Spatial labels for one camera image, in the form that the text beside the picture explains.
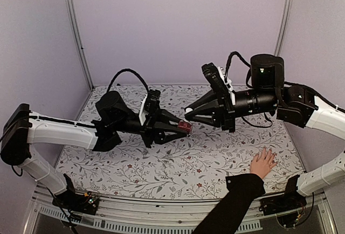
red object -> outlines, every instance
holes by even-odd
[[[185,121],[180,121],[178,123],[178,128],[185,130],[188,134],[192,131],[192,124],[185,122]]]

fingers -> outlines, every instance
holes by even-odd
[[[278,163],[276,163],[276,162],[273,163],[273,164],[271,164],[271,165],[270,165],[270,169],[274,168],[277,164],[278,164]]]
[[[273,163],[274,158],[275,158],[275,153],[273,153],[273,155],[271,155],[271,157],[270,157],[270,159],[268,161],[269,165]]]
[[[260,160],[264,160],[266,157],[266,147],[263,148],[263,152],[261,153]]]
[[[258,153],[257,155],[255,155],[255,157],[253,158],[252,161],[257,162],[257,161],[258,161],[258,158],[259,158],[259,153]]]
[[[272,150],[270,149],[268,152],[267,152],[267,155],[265,157],[265,160],[269,161],[270,158],[271,158],[271,155],[272,155]]]

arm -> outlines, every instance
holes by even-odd
[[[196,234],[235,233],[240,226],[253,200],[265,193],[262,179],[277,164],[274,163],[275,154],[266,153],[263,149],[261,156],[256,155],[251,163],[251,173],[228,176],[226,186],[229,193],[206,216],[193,231]]]
[[[231,181],[227,195],[193,231],[193,234],[235,233],[253,200],[265,193],[264,181],[255,174],[226,178]]]
[[[140,113],[130,110],[120,94],[107,92],[97,103],[100,121],[79,122],[44,116],[21,104],[4,126],[1,159],[28,172],[44,184],[59,203],[68,209],[86,212],[86,197],[74,191],[72,180],[56,171],[33,147],[35,143],[54,143],[107,152],[121,143],[118,132],[140,134],[146,147],[187,136],[191,125],[159,106],[160,92],[149,90]],[[97,205],[90,203],[91,212]]]
[[[234,132],[235,118],[265,112],[274,115],[276,112],[277,119],[284,122],[319,129],[345,139],[345,110],[308,86],[284,82],[284,61],[280,57],[253,56],[247,75],[247,82],[252,78],[252,89],[236,92],[236,102],[232,104],[229,104],[231,99],[222,72],[214,64],[208,64],[203,66],[203,73],[212,90],[186,108],[187,120]],[[311,195],[344,176],[345,153],[342,153],[322,167],[290,179],[286,192]]]

floral tablecloth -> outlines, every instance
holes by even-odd
[[[81,121],[99,119],[95,103],[107,87],[97,87]],[[116,86],[128,107],[139,110],[145,89]],[[209,86],[151,86],[161,94],[161,107],[183,118],[183,108],[205,94]],[[248,116],[266,125],[262,115]],[[139,135],[119,133],[122,144],[106,153],[66,146],[57,169],[67,173],[77,189],[102,194],[156,199],[213,199],[226,195],[225,176],[248,173],[250,162],[264,147],[277,153],[278,165],[265,178],[267,193],[283,191],[287,179],[303,171],[296,149],[281,121],[268,129],[236,120],[234,133],[194,123],[192,134],[146,148]]]

black joint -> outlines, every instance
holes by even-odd
[[[4,126],[4,133],[7,130],[8,132],[4,135],[0,156],[8,165],[17,166],[31,158],[27,143],[27,135],[31,127],[29,114],[29,105],[20,104]]]

